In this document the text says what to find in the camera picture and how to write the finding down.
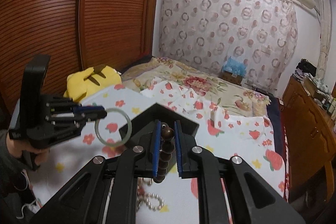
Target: yellow plush toy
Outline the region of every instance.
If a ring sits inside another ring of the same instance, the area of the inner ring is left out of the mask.
[[[99,65],[69,75],[64,97],[70,97],[74,102],[80,102],[99,90],[117,84],[121,84],[118,72],[109,66]]]

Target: metal bead chain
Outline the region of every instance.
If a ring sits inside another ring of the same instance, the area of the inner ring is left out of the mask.
[[[150,186],[153,183],[153,179],[150,179],[149,181],[146,182],[144,178],[138,178],[138,185],[137,185],[138,190],[140,189],[143,183],[146,183],[148,186]],[[159,201],[159,206],[153,206],[152,203],[150,202],[150,198],[157,199]],[[162,207],[164,206],[164,200],[162,197],[154,193],[151,194],[145,192],[143,195],[141,195],[138,192],[136,197],[136,211],[139,211],[140,207],[143,204],[145,204],[148,207],[148,209],[153,210],[155,212],[162,209]]]

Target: blue gripper pad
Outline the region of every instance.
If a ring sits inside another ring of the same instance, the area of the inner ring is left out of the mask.
[[[174,123],[175,129],[175,150],[176,150],[176,161],[177,161],[177,171],[178,175],[182,175],[182,151],[181,151],[181,143],[179,137],[179,130],[177,127],[177,122]]]
[[[161,122],[158,121],[155,128],[155,143],[154,143],[153,162],[152,162],[153,177],[156,177],[158,175],[160,140],[161,140]]]

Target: wooden wardrobe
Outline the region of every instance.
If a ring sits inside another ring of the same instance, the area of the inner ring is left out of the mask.
[[[71,73],[102,63],[121,69],[149,54],[146,6],[147,0],[0,0],[0,92],[8,113],[37,53],[51,55],[43,92],[60,94]]]

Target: patterned curtain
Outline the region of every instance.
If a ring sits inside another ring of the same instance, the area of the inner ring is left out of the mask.
[[[160,55],[218,75],[243,64],[249,85],[276,90],[296,47],[289,0],[163,0]]]

